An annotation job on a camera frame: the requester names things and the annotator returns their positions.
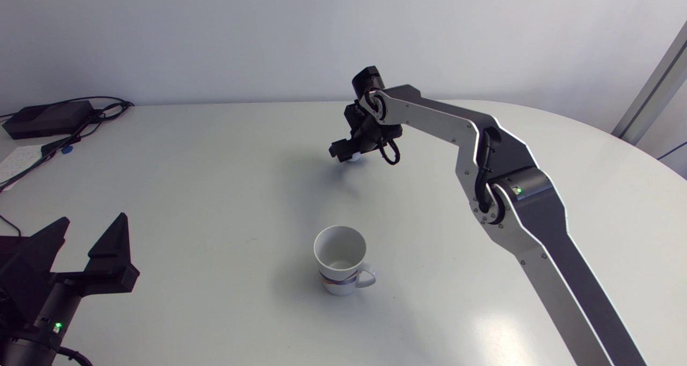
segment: table surface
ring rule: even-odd
[[[681,364],[687,182],[562,116],[449,103],[530,145],[647,363]],[[376,152],[339,164],[327,149],[348,136],[345,104],[134,107],[0,194],[25,234],[71,219],[54,271],[82,270],[128,214],[141,276],[130,294],[85,298],[64,346],[97,366],[574,364],[515,258],[474,221],[456,147],[405,127],[399,165]],[[2,137],[0,158],[26,143]],[[363,233],[379,271],[348,297],[325,292],[312,255],[333,224]]]

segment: black cable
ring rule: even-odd
[[[11,227],[13,227],[14,229],[17,229],[17,234],[19,234],[19,236],[21,237],[21,229],[19,229],[19,227],[18,227],[17,225],[12,224],[12,223],[10,222],[10,220],[8,220],[8,219],[6,219],[5,217],[3,217],[3,215],[0,215],[0,218],[1,218],[4,222],[6,222],[7,224],[9,224]]]
[[[382,158],[384,158],[389,165],[395,165],[400,162],[400,151],[398,151],[398,146],[396,146],[396,142],[394,142],[393,139],[389,140],[389,146],[391,146],[393,152],[396,154],[396,157],[393,160],[390,160],[387,157],[386,151],[384,151],[384,144],[381,142],[379,143],[379,151],[382,153]]]
[[[96,132],[96,131],[98,130],[98,127],[100,127],[103,123],[105,123],[105,121],[102,120],[104,117],[105,117],[105,115],[104,115],[104,114],[101,114],[101,117],[100,117],[101,121],[98,122],[98,124],[96,125],[96,127],[93,128],[91,131],[87,132],[86,134],[82,134],[82,135],[81,135],[81,139],[86,138],[87,136],[89,136],[89,135],[93,134],[94,132]]]
[[[65,104],[65,103],[76,101],[76,100],[88,100],[88,99],[114,99],[114,100],[117,100],[118,103],[110,104],[110,105],[106,106],[104,109],[97,109],[95,111],[95,115],[91,116],[86,121],[84,121],[84,124],[81,125],[73,134],[71,134],[71,136],[65,138],[64,142],[58,144],[49,152],[44,153],[43,157],[41,159],[37,160],[33,165],[29,166],[26,170],[23,170],[22,172],[18,173],[17,175],[13,176],[12,178],[10,178],[8,180],[0,182],[0,193],[2,193],[2,191],[4,191],[8,186],[12,185],[13,183],[20,180],[20,178],[22,178],[25,175],[27,175],[28,173],[30,173],[30,171],[32,171],[35,168],[37,168],[38,166],[42,165],[42,163],[49,161],[55,155],[55,153],[57,153],[57,151],[59,151],[59,149],[62,149],[64,147],[68,146],[69,144],[73,143],[74,139],[76,139],[77,137],[80,137],[81,132],[84,131],[84,129],[88,125],[94,124],[94,123],[98,124],[98,126],[96,126],[96,128],[93,129],[93,131],[90,131],[88,134],[86,134],[86,136],[89,136],[89,135],[93,134],[94,132],[96,132],[98,127],[100,127],[100,125],[104,121],[112,121],[113,119],[118,118],[125,111],[127,111],[127,109],[129,109],[130,107],[132,107],[134,105],[133,103],[131,103],[127,100],[123,100],[123,99],[116,98],[116,97],[106,97],[106,96],[94,96],[94,97],[82,97],[82,98],[76,98],[76,99],[69,99],[69,100],[63,100],[61,102],[55,102],[54,104],[51,104],[51,105]],[[122,107],[122,109],[120,111],[118,111],[116,114],[113,114],[111,116],[105,116],[105,112],[107,110],[114,109],[115,107],[118,107],[118,106]]]
[[[665,158],[665,157],[669,156],[673,151],[675,151],[675,150],[681,148],[682,146],[685,146],[685,144],[687,144],[687,142],[680,144],[680,146],[677,146],[676,148],[674,148],[674,149],[668,151],[667,153],[663,154],[662,156],[660,156],[660,157],[658,157],[658,158],[656,158],[656,159],[657,159],[657,160],[661,160],[662,158]]]
[[[70,361],[74,359],[74,361],[76,361],[76,363],[80,364],[81,366],[93,366],[93,363],[91,363],[91,361],[89,361],[88,358],[86,358],[83,354],[73,349],[60,347],[57,350],[57,354],[66,356],[67,359],[69,359]]]

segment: black box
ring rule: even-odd
[[[12,139],[73,134],[93,116],[94,111],[88,100],[56,105],[32,105],[21,109],[2,127]]]

